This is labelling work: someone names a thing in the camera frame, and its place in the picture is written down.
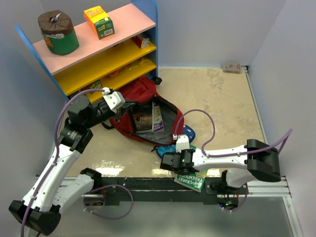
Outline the Tale of Two Cities book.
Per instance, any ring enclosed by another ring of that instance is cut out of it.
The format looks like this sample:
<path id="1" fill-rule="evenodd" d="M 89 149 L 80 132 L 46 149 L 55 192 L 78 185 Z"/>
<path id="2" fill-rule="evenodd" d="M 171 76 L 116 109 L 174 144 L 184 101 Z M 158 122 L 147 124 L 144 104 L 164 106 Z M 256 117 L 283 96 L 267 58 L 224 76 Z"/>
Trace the Tale of Two Cities book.
<path id="1" fill-rule="evenodd" d="M 135 105 L 132 108 L 132 116 L 137 133 L 153 132 L 153 106 L 151 103 Z"/>

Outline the green Treehouse book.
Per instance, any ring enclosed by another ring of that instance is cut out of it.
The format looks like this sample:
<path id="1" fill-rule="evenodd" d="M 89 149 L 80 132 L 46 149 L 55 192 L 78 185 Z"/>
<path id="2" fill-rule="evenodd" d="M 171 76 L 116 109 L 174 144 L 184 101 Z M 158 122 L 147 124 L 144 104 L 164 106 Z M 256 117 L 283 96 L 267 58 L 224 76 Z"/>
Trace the green Treehouse book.
<path id="1" fill-rule="evenodd" d="M 204 186 L 207 170 L 199 171 L 197 173 L 189 175 L 177 174 L 174 178 L 174 182 L 180 184 L 186 188 L 189 188 L 195 192 L 201 193 Z"/>

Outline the purple Treehouse book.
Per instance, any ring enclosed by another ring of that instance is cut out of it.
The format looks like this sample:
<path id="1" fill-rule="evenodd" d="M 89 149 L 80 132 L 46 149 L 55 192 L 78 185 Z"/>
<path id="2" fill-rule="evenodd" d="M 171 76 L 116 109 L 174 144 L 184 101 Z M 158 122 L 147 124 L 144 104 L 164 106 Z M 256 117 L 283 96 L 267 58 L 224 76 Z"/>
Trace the purple Treehouse book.
<path id="1" fill-rule="evenodd" d="M 164 131 L 161 110 L 160 110 L 159 103 L 157 101 L 153 101 L 153 124 L 154 124 L 154 132 Z"/>

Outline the red backpack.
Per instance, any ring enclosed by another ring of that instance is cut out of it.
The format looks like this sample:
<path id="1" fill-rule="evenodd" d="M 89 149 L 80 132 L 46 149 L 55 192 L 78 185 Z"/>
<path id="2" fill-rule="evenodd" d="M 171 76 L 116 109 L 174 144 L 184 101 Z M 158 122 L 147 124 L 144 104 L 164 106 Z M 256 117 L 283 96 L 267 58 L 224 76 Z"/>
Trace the red backpack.
<path id="1" fill-rule="evenodd" d="M 126 101 L 135 101 L 136 105 L 145 105 L 157 101 L 160 106 L 164 131 L 137 133 L 132 116 L 132 108 L 118 121 L 110 119 L 111 125 L 103 123 L 107 130 L 116 129 L 122 135 L 139 141 L 155 145 L 167 146 L 174 144 L 173 135 L 180 135 L 184 121 L 180 120 L 183 113 L 172 103 L 161 97 L 155 83 L 147 77 L 141 76 L 118 90 Z"/>

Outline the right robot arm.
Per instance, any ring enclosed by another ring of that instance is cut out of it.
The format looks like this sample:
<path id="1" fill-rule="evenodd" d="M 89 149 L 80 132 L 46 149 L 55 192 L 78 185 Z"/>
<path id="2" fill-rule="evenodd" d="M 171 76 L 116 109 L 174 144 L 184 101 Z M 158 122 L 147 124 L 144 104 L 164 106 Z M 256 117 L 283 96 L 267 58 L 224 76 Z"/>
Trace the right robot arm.
<path id="1" fill-rule="evenodd" d="M 174 151 L 162 155 L 160 168 L 180 175 L 222 168 L 221 179 L 211 183 L 210 188 L 218 194 L 231 194 L 251 181 L 279 182 L 278 156 L 278 149 L 256 139 L 235 148 L 209 151 L 177 141 Z"/>

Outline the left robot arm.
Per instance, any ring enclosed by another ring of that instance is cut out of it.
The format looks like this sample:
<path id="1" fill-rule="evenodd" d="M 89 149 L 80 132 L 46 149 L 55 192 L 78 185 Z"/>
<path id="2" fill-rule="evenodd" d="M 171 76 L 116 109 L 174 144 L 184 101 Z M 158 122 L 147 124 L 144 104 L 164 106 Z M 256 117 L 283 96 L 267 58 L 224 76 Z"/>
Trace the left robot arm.
<path id="1" fill-rule="evenodd" d="M 50 235 L 62 213 L 77 199 L 105 189 L 101 173 L 85 168 L 71 184 L 59 190 L 66 174 L 91 141 L 91 128 L 106 120 L 121 118 L 134 105 L 119 92 L 104 95 L 96 105 L 91 104 L 84 92 L 69 100 L 57 119 L 55 148 L 46 167 L 27 194 L 21 200 L 13 200 L 8 208 L 21 223 L 21 236 L 25 227 L 38 235 Z"/>

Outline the blue dinosaur pencil case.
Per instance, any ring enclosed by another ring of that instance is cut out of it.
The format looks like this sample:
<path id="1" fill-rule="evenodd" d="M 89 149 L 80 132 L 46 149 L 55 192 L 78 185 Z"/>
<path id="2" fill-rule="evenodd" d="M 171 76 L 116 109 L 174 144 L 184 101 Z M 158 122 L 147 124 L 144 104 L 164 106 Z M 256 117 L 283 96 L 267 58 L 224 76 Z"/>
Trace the blue dinosaur pencil case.
<path id="1" fill-rule="evenodd" d="M 189 143 L 191 143 L 195 137 L 195 131 L 189 127 L 188 125 L 183 125 L 182 133 L 188 136 Z M 151 152 L 156 152 L 159 158 L 162 158 L 165 153 L 174 152 L 176 150 L 176 145 L 168 145 L 168 146 L 154 146 Z"/>

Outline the green sponge box upper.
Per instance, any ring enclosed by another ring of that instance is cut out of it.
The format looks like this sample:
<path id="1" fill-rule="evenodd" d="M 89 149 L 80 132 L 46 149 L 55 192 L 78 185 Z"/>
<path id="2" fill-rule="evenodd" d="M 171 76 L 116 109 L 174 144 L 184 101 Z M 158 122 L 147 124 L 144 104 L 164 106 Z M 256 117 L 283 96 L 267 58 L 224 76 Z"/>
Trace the green sponge box upper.
<path id="1" fill-rule="evenodd" d="M 101 89 L 102 83 L 100 80 L 96 80 L 87 86 L 89 89 Z"/>

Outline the colourful shelf unit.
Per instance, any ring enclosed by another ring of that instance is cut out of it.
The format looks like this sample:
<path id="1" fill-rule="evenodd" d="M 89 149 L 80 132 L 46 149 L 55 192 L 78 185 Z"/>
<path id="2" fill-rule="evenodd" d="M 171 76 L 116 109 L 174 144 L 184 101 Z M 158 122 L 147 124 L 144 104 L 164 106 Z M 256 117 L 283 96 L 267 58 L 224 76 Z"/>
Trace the colourful shelf unit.
<path id="1" fill-rule="evenodd" d="M 133 0 L 108 13 L 115 34 L 99 40 L 88 23 L 75 26 L 79 47 L 68 55 L 51 53 L 45 42 L 31 43 L 19 25 L 15 29 L 65 99 L 100 80 L 114 90 L 141 77 L 158 75 L 158 9 L 154 0 Z M 144 34 L 149 46 L 140 49 L 132 37 Z"/>

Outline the red white box on shelf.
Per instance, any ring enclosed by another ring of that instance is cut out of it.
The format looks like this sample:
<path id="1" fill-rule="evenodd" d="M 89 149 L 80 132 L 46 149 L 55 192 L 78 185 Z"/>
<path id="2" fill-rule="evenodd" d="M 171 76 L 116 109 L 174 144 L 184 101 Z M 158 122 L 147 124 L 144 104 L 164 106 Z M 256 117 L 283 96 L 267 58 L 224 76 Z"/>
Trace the red white box on shelf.
<path id="1" fill-rule="evenodd" d="M 144 34 L 138 34 L 132 37 L 131 39 L 140 49 L 143 49 L 149 46 L 150 38 Z"/>

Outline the orange green sponge box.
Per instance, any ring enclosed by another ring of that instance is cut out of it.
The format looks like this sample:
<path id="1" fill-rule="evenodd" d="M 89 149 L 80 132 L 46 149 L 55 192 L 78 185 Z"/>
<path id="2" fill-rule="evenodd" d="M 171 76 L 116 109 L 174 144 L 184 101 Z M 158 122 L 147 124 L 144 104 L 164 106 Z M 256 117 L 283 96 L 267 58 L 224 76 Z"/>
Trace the orange green sponge box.
<path id="1" fill-rule="evenodd" d="M 86 9 L 84 10 L 83 15 L 98 39 L 102 40 L 115 34 L 112 19 L 101 6 Z"/>

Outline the green brown wrapped roll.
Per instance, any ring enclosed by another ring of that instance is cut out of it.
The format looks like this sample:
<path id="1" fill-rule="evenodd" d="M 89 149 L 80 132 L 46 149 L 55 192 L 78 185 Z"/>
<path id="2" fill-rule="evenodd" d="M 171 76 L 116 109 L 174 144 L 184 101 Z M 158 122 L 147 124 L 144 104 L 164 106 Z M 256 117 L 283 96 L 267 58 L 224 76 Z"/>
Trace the green brown wrapped roll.
<path id="1" fill-rule="evenodd" d="M 79 47 L 70 17 L 60 10 L 48 11 L 38 17 L 41 35 L 54 54 L 67 55 Z"/>

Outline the small pink card box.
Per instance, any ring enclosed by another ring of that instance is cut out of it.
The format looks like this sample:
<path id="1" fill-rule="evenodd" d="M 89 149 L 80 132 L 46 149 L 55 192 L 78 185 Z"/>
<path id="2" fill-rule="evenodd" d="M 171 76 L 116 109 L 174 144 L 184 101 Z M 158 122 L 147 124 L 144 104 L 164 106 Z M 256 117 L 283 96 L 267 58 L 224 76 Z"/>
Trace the small pink card box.
<path id="1" fill-rule="evenodd" d="M 224 73 L 233 73 L 233 74 L 240 74 L 242 71 L 240 63 L 231 62 L 231 61 L 225 61 L 223 63 L 222 70 Z"/>

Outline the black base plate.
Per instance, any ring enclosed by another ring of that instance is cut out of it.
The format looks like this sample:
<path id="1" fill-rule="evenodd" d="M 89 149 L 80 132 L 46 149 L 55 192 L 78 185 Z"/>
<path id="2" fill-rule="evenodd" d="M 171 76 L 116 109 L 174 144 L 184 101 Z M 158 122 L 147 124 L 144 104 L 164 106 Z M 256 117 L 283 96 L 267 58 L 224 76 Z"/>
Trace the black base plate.
<path id="1" fill-rule="evenodd" d="M 206 205 L 223 204 L 236 206 L 238 199 L 248 193 L 247 186 L 225 188 L 222 179 L 207 177 L 197 192 L 174 182 L 173 178 L 122 178 L 103 177 L 97 186 L 109 185 L 108 188 L 90 191 L 85 198 L 98 198 L 105 205 L 119 205 L 120 202 L 200 202 Z"/>

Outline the aluminium rail frame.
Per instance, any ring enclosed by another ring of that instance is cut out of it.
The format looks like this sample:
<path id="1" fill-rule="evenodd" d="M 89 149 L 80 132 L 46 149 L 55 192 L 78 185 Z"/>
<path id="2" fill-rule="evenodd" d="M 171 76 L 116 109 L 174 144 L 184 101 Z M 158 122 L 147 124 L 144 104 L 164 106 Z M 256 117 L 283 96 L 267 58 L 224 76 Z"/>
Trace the aluminium rail frame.
<path id="1" fill-rule="evenodd" d="M 256 139 L 278 149 L 278 157 L 280 157 L 280 151 L 289 134 L 286 133 L 274 143 L 263 141 L 245 72 L 230 74 L 214 68 L 166 68 L 160 69 L 159 75 L 163 81 L 160 85 L 156 85 L 158 94 L 183 113 L 180 120 L 196 133 L 195 139 L 190 143 L 191 148 L 200 148 L 204 151 L 223 150 L 245 145 L 248 139 Z M 100 95 L 100 99 L 91 104 L 96 105 L 101 102 L 102 93 L 108 90 L 115 91 L 110 87 L 93 89 L 92 92 Z M 109 120 L 103 123 L 111 125 Z M 151 152 L 157 145 L 128 138 L 116 129 L 107 130 L 103 127 L 103 123 L 91 128 L 93 137 L 83 154 L 66 174 L 60 185 L 60 191 L 71 184 L 85 168 L 96 170 L 101 173 L 102 178 L 174 179 L 176 177 L 177 174 L 174 172 L 160 169 L 161 159 L 155 151 Z M 221 178 L 222 172 L 222 168 L 209 169 L 206 178 Z M 219 203 L 214 205 L 215 208 L 220 213 L 238 214 L 251 197 L 290 195 L 282 175 L 281 180 L 276 183 L 255 180 L 248 182 L 246 186 L 248 193 L 238 199 L 236 206 L 232 206 L 232 202 L 229 201 L 230 206 Z M 65 211 L 61 215 L 59 224 L 66 221 Z"/>

